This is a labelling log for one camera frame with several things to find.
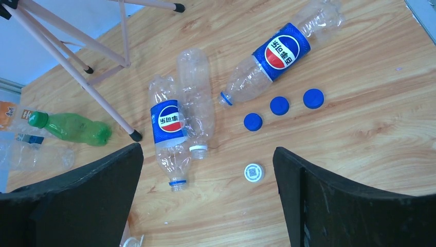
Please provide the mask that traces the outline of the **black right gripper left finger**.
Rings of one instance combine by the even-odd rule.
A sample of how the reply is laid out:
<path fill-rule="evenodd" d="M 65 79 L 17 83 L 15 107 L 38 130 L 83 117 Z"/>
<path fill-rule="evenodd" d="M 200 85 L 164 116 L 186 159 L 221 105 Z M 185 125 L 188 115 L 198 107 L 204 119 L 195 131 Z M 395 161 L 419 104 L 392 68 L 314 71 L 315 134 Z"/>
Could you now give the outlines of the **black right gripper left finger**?
<path fill-rule="evenodd" d="M 1 194 L 1 246 L 118 246 L 143 165 L 139 143 Z"/>

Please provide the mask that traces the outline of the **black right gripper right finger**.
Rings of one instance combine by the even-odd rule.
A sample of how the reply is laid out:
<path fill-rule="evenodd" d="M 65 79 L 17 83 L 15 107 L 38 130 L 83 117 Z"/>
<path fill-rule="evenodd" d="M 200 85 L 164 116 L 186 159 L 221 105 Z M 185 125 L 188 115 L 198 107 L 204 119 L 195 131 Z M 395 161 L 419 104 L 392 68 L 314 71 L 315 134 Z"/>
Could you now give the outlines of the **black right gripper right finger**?
<path fill-rule="evenodd" d="M 291 246 L 435 246 L 435 195 L 367 186 L 283 147 L 273 166 Z"/>

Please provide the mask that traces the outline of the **white bottle cap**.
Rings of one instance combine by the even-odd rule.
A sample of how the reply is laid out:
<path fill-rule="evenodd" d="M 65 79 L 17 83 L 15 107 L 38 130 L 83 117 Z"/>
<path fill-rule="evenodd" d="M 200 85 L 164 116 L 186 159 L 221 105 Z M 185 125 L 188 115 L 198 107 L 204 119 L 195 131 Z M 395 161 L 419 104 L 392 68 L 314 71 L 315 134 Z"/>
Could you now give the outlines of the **white bottle cap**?
<path fill-rule="evenodd" d="M 264 168 L 256 163 L 248 164 L 244 169 L 244 176 L 251 183 L 258 183 L 263 180 L 265 175 Z"/>

